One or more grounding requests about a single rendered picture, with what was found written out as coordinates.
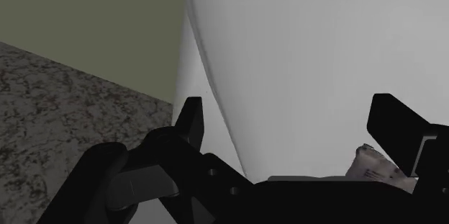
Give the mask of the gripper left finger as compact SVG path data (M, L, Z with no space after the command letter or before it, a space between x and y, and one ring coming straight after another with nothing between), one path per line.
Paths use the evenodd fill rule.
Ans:
M251 186L212 153L201 97L189 97L174 126L151 130L129 150L86 150L37 224L130 224L140 203L159 200L176 224L245 224L240 194Z

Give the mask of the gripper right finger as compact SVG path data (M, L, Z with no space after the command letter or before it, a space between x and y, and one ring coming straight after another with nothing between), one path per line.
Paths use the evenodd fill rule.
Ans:
M415 194L449 196L449 126L380 93L372 97L366 128L405 176L418 179Z

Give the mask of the pale crumpled packet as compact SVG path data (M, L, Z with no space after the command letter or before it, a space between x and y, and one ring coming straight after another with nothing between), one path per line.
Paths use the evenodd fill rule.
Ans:
M350 179L383 182L408 193L413 193L417 185L415 178L406 176L396 164L366 143L357 147L355 158L345 176Z

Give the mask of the white toilet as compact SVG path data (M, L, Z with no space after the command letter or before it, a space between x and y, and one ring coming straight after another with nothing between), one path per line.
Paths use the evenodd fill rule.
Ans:
M449 125L449 0L185 0L173 111L252 182L337 176L373 144L372 96Z

